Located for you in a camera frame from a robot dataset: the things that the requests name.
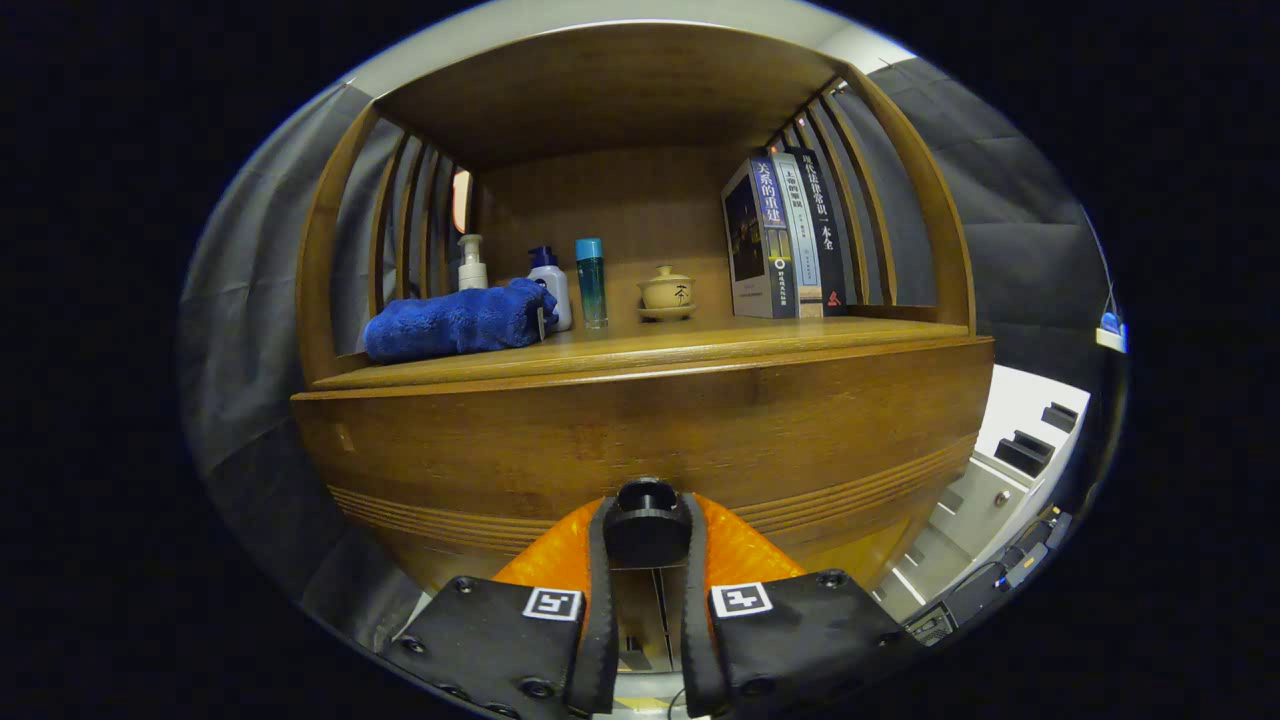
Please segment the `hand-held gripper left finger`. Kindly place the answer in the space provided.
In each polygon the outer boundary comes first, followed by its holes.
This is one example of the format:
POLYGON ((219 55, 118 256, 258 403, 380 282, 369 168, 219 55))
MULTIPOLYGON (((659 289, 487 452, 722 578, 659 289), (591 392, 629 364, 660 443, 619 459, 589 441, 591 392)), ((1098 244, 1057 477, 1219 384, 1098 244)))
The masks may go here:
POLYGON ((474 719, 609 714, 618 628, 599 498, 572 511, 492 579, 449 579, 384 651, 474 719))

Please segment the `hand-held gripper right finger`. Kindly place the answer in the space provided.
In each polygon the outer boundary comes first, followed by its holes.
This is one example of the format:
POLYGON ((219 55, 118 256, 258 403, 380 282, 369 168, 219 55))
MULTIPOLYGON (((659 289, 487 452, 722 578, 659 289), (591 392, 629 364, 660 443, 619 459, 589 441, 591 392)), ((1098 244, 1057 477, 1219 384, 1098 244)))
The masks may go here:
POLYGON ((681 653, 689 715, 838 719, 922 643, 845 570, 805 571, 724 506, 691 523, 681 653))

